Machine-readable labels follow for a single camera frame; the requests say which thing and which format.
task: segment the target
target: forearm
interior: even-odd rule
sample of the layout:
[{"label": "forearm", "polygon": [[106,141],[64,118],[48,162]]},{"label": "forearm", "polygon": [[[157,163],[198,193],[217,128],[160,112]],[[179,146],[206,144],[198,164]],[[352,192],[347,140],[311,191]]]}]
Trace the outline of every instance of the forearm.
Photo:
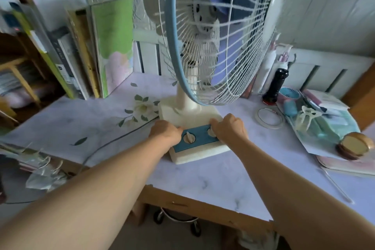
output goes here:
[{"label": "forearm", "polygon": [[233,138],[228,146],[244,164],[278,232],[292,249],[354,249],[374,244],[374,226],[355,211],[249,140]]},{"label": "forearm", "polygon": [[108,249],[169,146],[153,137],[73,178],[5,225],[0,248]]}]

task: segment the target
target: marble-pattern desk surface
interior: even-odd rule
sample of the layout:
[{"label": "marble-pattern desk surface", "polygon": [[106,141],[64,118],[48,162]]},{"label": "marble-pattern desk surface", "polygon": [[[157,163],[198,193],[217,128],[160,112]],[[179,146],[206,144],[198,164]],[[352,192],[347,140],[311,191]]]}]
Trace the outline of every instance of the marble-pattern desk surface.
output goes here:
[{"label": "marble-pattern desk surface", "polygon": [[[32,142],[30,148],[43,148],[51,155],[82,163],[98,147],[156,117],[157,101],[175,93],[173,79],[133,73],[108,98],[83,101],[62,97],[1,140],[20,146]],[[253,96],[249,100],[238,99],[218,106],[218,110],[223,116],[230,112],[241,117],[249,138],[261,149],[375,224],[375,179],[330,172],[355,201],[354,205],[346,203],[321,172],[314,156],[305,151],[290,126],[271,130],[255,122],[254,112],[262,106],[260,99]],[[101,149],[87,165],[93,166],[142,141],[148,136],[151,126],[152,123],[146,124]],[[272,219],[245,168],[232,151],[182,165],[175,165],[169,156],[164,156],[147,184],[263,220]]]}]

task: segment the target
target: blue control panel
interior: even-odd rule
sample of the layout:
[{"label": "blue control panel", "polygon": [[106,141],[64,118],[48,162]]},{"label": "blue control panel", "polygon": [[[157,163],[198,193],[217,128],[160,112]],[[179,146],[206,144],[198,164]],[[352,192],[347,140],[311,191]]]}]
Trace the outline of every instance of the blue control panel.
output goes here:
[{"label": "blue control panel", "polygon": [[[217,137],[210,136],[207,131],[211,128],[211,125],[201,125],[200,127],[185,129],[181,135],[181,141],[177,143],[173,148],[175,152],[180,152],[186,149],[204,145],[207,143],[219,141]],[[195,136],[195,142],[186,143],[183,139],[184,135],[189,132]]]}]

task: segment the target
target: chair wheel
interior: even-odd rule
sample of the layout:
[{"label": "chair wheel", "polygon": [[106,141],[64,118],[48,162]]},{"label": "chair wheel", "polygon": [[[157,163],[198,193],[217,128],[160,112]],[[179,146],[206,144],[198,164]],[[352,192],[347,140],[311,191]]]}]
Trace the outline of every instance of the chair wheel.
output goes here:
[{"label": "chair wheel", "polygon": [[200,237],[202,234],[201,226],[197,220],[190,224],[190,231],[195,237]]},{"label": "chair wheel", "polygon": [[163,219],[164,219],[164,213],[162,210],[156,211],[154,213],[154,222],[156,224],[162,224]]}]

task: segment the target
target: electric fan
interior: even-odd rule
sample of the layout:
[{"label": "electric fan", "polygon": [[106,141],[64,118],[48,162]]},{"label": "electric fan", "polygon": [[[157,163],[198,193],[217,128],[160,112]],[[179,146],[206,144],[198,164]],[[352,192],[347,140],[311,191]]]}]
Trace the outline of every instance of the electric fan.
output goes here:
[{"label": "electric fan", "polygon": [[229,150],[210,129],[215,105],[244,92],[258,70],[284,0],[143,0],[160,35],[162,58],[179,84],[158,105],[161,119],[186,130],[171,148],[179,164]]}]

